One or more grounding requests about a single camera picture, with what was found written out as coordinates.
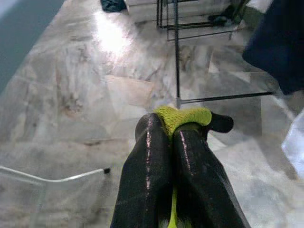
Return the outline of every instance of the floor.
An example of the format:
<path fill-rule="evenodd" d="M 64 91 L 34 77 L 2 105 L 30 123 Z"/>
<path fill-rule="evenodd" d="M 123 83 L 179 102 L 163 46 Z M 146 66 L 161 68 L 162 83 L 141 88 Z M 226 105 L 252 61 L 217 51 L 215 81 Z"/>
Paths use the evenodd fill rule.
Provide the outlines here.
<path fill-rule="evenodd" d="M 278 89 L 242 60 L 242 35 L 182 43 L 182 98 Z M 175 105 L 174 77 L 174 46 L 155 22 L 104 13 L 98 0 L 65 1 L 0 96 L 0 165 L 49 179 L 112 172 L 48 186 L 36 227 L 109 227 L 136 123 Z M 303 227 L 304 184 L 281 149 L 301 110 L 289 100 L 297 107 L 280 92 L 182 107 L 233 117 L 234 129 L 212 132 L 209 145 L 253 228 Z M 0 179 L 0 228 L 29 227 L 38 187 Z"/>

